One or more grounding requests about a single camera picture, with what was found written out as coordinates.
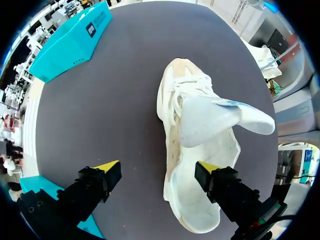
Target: black device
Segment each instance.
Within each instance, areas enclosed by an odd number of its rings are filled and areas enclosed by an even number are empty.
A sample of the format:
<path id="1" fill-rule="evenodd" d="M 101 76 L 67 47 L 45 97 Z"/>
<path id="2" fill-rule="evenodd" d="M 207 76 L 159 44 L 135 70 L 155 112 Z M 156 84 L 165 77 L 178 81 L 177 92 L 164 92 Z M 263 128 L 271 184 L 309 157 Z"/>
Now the black device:
<path id="1" fill-rule="evenodd" d="M 89 166 L 78 172 L 78 178 L 65 190 L 58 190 L 58 200 L 43 189 L 29 191 L 17 201 L 26 222 L 40 239 L 102 239 L 77 225 L 86 221 L 97 207 L 105 203 L 121 179 L 119 161 L 97 168 Z"/>
<path id="2" fill-rule="evenodd" d="M 277 53 L 280 55 L 283 54 L 289 48 L 289 43 L 277 29 L 274 30 L 272 36 L 270 37 L 266 45 L 276 50 Z"/>
<path id="3" fill-rule="evenodd" d="M 198 161 L 194 177 L 210 202 L 218 203 L 229 220 L 239 226 L 232 240 L 271 239 L 271 222 L 282 215 L 287 204 L 274 197 L 259 201 L 259 191 L 243 184 L 238 172 L 229 166 L 219 168 Z"/>

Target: round table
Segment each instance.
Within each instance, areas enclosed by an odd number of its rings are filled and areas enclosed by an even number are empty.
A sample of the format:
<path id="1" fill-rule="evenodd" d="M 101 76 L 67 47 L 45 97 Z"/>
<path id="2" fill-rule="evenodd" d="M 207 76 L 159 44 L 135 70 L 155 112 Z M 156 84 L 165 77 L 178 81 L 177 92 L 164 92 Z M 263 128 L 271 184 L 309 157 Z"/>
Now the round table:
<path id="1" fill-rule="evenodd" d="M 237 225 L 223 213 L 214 231 L 194 234 L 164 201 L 165 132 L 156 99 L 165 67 L 177 57 L 188 58 L 211 76 L 215 93 L 274 118 L 271 95 L 254 58 L 204 6 L 145 2 L 111 13 L 92 59 L 44 86 L 36 123 L 40 174 L 67 187 L 85 166 L 120 160 L 122 179 L 93 212 L 106 239 L 230 239 Z M 233 129 L 241 147 L 235 169 L 265 200 L 275 180 L 277 131 L 264 136 Z"/>

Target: white cloth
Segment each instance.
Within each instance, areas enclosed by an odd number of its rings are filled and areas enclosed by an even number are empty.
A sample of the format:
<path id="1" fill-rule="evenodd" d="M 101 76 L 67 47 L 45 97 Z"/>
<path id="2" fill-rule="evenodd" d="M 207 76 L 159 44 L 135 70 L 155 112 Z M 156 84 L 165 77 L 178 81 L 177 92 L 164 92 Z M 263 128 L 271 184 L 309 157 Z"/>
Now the white cloth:
<path id="1" fill-rule="evenodd" d="M 255 47 L 255 46 L 252 46 L 249 43 L 247 43 L 242 38 L 241 38 L 241 40 L 243 41 L 244 45 L 246 46 L 246 48 L 249 50 L 249 52 L 253 56 L 256 64 L 259 66 L 260 69 L 265 67 L 266 65 L 268 65 L 268 63 L 270 63 L 274 60 L 274 57 L 272 56 L 269 48 Z M 269 67 L 261 70 L 261 72 L 262 72 L 262 75 L 265 79 L 273 79 L 275 77 L 282 75 L 282 72 L 279 70 L 278 64 L 276 62 L 274 62 Z"/>

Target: shoelace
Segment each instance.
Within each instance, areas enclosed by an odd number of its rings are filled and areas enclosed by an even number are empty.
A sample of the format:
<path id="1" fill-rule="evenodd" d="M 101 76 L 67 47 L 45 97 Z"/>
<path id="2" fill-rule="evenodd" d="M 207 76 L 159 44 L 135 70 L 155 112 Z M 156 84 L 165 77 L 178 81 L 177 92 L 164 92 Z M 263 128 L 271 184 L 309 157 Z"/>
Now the shoelace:
<path id="1" fill-rule="evenodd" d="M 172 104 L 169 107 L 169 118 L 172 126 L 176 125 L 175 114 L 181 117 L 181 107 L 178 98 L 186 96 L 212 96 L 211 78 L 206 74 L 190 75 L 177 77 L 174 79 L 169 92 L 174 92 L 172 96 Z"/>

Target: cable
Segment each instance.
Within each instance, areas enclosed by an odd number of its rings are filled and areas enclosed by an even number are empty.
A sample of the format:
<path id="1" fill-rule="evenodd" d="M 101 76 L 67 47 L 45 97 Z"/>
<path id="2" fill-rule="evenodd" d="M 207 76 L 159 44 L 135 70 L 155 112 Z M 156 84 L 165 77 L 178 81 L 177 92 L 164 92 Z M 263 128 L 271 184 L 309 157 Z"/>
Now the cable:
<path id="1" fill-rule="evenodd" d="M 292 49 L 294 49 L 298 44 L 299 44 L 299 40 L 297 40 L 291 47 L 289 47 L 284 53 L 282 53 L 280 56 L 275 58 L 273 61 L 271 61 L 267 65 L 261 67 L 260 70 L 262 71 L 262 70 L 268 68 L 269 66 L 271 66 L 272 64 L 274 64 L 276 61 L 278 61 L 279 59 L 284 57 L 287 53 L 289 53 Z"/>
<path id="2" fill-rule="evenodd" d="M 278 176 L 278 177 L 283 177 L 283 178 L 288 178 L 288 176 L 279 175 L 279 174 L 276 174 L 276 176 Z M 292 178 L 293 178 L 293 179 L 302 179 L 302 178 L 304 178 L 304 177 L 306 177 L 306 178 L 315 178 L 315 177 L 317 177 L 317 176 L 304 175 L 304 176 L 294 176 L 294 177 L 292 177 Z"/>

